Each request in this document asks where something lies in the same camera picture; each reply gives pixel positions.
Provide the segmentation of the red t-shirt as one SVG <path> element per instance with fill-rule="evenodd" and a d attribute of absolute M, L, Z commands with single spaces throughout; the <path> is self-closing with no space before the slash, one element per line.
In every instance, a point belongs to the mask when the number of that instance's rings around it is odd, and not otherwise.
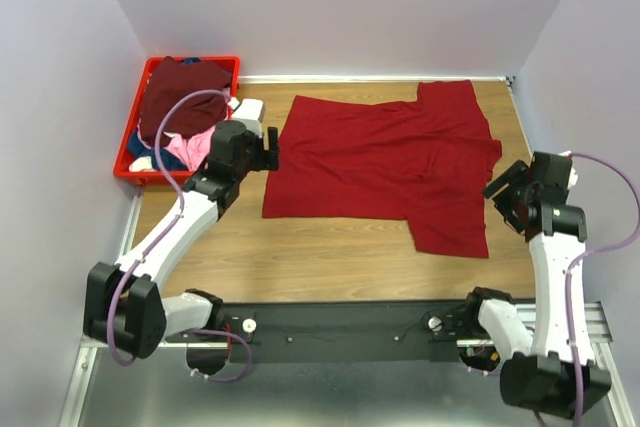
<path fill-rule="evenodd" d="M 488 258 L 483 190 L 502 146 L 470 81 L 375 105 L 296 96 L 279 146 L 264 217 L 404 220 L 420 252 Z"/>

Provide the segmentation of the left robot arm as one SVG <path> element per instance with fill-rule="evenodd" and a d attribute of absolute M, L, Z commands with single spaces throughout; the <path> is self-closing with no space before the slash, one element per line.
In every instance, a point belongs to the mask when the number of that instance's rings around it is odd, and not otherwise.
<path fill-rule="evenodd" d="M 149 357 L 178 333 L 201 342 L 220 334 L 220 298 L 197 289 L 165 298 L 162 290 L 189 248 L 238 198 L 246 176 L 278 169 L 278 130 L 261 133 L 260 126 L 248 119 L 219 123 L 208 157 L 178 188 L 162 220 L 115 263 L 99 262 L 89 271 L 83 332 L 105 343 L 118 364 Z"/>

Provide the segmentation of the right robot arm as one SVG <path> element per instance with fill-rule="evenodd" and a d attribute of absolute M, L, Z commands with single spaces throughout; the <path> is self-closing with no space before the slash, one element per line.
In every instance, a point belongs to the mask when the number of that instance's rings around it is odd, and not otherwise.
<path fill-rule="evenodd" d="M 588 332 L 582 284 L 586 214 L 567 202 L 576 182 L 570 154 L 536 152 L 485 187 L 484 197 L 528 246 L 535 325 L 525 326 L 508 293 L 482 287 L 467 295 L 459 317 L 467 336 L 493 342 L 505 404 L 574 424 L 611 388 Z"/>

